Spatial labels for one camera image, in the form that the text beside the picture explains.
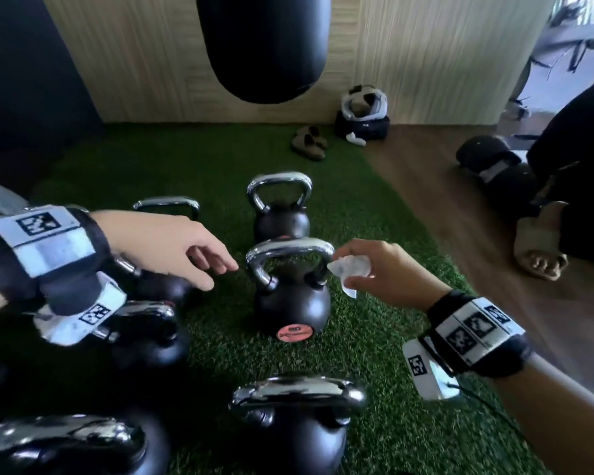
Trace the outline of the black punching bag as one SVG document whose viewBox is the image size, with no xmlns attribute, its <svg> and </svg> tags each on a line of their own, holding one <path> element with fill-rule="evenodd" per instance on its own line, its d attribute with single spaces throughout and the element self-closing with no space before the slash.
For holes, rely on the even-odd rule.
<svg viewBox="0 0 594 475">
<path fill-rule="evenodd" d="M 196 0 L 218 81 L 247 103 L 306 93 L 327 62 L 333 0 Z"/>
</svg>

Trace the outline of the brown sandal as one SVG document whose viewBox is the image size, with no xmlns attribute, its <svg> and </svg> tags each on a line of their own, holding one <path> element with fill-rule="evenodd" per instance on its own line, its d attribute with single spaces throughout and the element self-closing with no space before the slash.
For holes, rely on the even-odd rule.
<svg viewBox="0 0 594 475">
<path fill-rule="evenodd" d="M 322 131 L 315 125 L 303 126 L 296 131 L 296 135 L 310 135 L 314 143 L 321 149 L 328 149 L 327 139 L 322 135 Z"/>
<path fill-rule="evenodd" d="M 291 149 L 310 161 L 323 161 L 325 149 L 311 134 L 296 134 L 291 140 Z"/>
</svg>

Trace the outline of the person's right hand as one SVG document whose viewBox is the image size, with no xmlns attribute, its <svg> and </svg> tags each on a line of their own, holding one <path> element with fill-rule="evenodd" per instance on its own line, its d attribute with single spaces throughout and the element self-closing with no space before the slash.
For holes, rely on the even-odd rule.
<svg viewBox="0 0 594 475">
<path fill-rule="evenodd" d="M 352 239 L 337 248 L 333 260 L 349 255 L 366 255 L 370 258 L 371 275 L 386 277 L 386 297 L 377 299 L 395 308 L 414 308 L 427 312 L 453 290 L 398 244 L 384 240 Z"/>
</svg>

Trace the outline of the black boxing glove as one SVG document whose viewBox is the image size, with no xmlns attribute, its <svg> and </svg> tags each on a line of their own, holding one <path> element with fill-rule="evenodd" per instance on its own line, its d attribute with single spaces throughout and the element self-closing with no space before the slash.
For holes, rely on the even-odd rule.
<svg viewBox="0 0 594 475">
<path fill-rule="evenodd" d="M 537 177 L 527 163 L 499 161 L 479 177 L 490 205 L 505 218 L 517 220 L 527 215 L 539 191 Z"/>
<path fill-rule="evenodd" d="M 476 175 L 501 161 L 508 166 L 523 161 L 505 138 L 498 135 L 478 135 L 468 139 L 456 151 L 455 158 L 461 168 Z"/>
</svg>

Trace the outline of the person's left hand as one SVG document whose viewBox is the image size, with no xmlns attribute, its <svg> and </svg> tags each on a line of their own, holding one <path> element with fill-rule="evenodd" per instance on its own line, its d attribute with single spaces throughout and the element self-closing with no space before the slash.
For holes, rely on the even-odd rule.
<svg viewBox="0 0 594 475">
<path fill-rule="evenodd" d="M 100 210 L 90 213 L 111 251 L 142 269 L 179 277 L 179 264 L 223 275 L 239 266 L 226 245 L 202 223 L 185 216 Z"/>
</svg>

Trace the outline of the white tissue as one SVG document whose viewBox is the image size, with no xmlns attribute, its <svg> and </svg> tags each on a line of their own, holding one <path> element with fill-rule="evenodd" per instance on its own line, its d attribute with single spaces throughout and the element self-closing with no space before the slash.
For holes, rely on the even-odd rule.
<svg viewBox="0 0 594 475">
<path fill-rule="evenodd" d="M 343 293 L 355 300 L 357 291 L 346 287 L 345 282 L 351 277 L 370 277 L 372 262 L 366 255 L 349 255 L 328 263 L 327 269 L 339 279 Z"/>
</svg>

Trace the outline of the white and black headgear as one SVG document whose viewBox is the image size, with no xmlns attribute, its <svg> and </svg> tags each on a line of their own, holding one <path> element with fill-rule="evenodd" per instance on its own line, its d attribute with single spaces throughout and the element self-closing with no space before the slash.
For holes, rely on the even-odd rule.
<svg viewBox="0 0 594 475">
<path fill-rule="evenodd" d="M 383 119 L 388 115 L 388 97 L 372 85 L 356 85 L 342 96 L 341 113 L 348 121 Z"/>
</svg>

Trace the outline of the person's right forearm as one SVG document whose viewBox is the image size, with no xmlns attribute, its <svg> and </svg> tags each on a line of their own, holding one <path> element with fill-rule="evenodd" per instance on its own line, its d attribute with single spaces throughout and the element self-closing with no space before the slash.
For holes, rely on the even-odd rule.
<svg viewBox="0 0 594 475">
<path fill-rule="evenodd" d="M 549 471 L 594 475 L 594 393 L 537 354 L 490 382 Z"/>
</svg>

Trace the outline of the exercise machine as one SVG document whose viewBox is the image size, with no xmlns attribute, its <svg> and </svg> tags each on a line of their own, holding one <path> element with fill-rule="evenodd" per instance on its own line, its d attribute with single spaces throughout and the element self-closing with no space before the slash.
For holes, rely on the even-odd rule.
<svg viewBox="0 0 594 475">
<path fill-rule="evenodd" d="M 594 82 L 594 0 L 558 0 L 517 79 L 503 119 L 558 112 Z"/>
</svg>

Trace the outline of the green artificial turf mat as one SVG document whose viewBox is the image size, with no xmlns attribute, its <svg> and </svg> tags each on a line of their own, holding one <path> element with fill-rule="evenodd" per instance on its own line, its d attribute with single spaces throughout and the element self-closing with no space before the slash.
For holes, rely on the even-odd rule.
<svg viewBox="0 0 594 475">
<path fill-rule="evenodd" d="M 243 263 L 253 246 L 246 185 L 256 175 L 296 170 L 314 182 L 307 211 L 312 235 L 334 246 L 352 238 L 401 244 L 448 284 L 471 292 L 424 225 L 345 142 L 321 163 L 289 149 L 293 128 L 271 125 L 107 127 L 103 137 L 64 151 L 32 192 L 35 202 L 128 209 L 143 197 L 199 201 L 200 222 Z M 183 317 L 189 368 L 168 380 L 166 407 L 175 452 L 168 475 L 254 475 L 246 466 L 245 425 L 228 413 L 238 386 L 276 374 L 326 374 L 367 389 L 368 405 L 349 424 L 338 475 L 550 475 L 507 422 L 466 395 L 423 402 L 404 363 L 403 344 L 427 326 L 423 314 L 370 296 L 351 300 L 331 281 L 333 309 L 321 334 L 286 344 L 259 333 L 254 286 L 245 270 Z"/>
</svg>

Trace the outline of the black kettlebell with red label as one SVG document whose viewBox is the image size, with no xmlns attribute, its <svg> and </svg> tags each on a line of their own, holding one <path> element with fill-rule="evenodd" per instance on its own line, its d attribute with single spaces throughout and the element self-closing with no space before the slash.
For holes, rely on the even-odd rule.
<svg viewBox="0 0 594 475">
<path fill-rule="evenodd" d="M 331 314 L 333 254 L 330 242 L 314 237 L 269 239 L 247 252 L 254 315 L 264 333 L 298 343 L 321 332 Z"/>
</svg>

